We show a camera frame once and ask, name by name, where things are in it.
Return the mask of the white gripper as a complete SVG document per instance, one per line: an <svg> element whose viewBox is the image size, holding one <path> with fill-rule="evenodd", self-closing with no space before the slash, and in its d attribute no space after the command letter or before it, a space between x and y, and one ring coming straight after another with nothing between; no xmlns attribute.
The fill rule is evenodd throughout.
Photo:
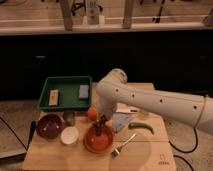
<svg viewBox="0 0 213 171"><path fill-rule="evenodd" d="M117 104L104 99L99 99L96 102L96 108L98 113L101 115L100 124L104 125L108 120L112 118L112 115L116 112Z"/></svg>

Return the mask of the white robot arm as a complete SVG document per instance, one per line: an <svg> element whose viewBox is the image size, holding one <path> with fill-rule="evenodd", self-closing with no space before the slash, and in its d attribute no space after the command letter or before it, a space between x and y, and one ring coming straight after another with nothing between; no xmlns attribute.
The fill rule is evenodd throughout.
<svg viewBox="0 0 213 171"><path fill-rule="evenodd" d="M96 85L98 111L110 117L123 103L172 118L213 135L213 98L168 91L139 89L127 84L126 73L111 70Z"/></svg>

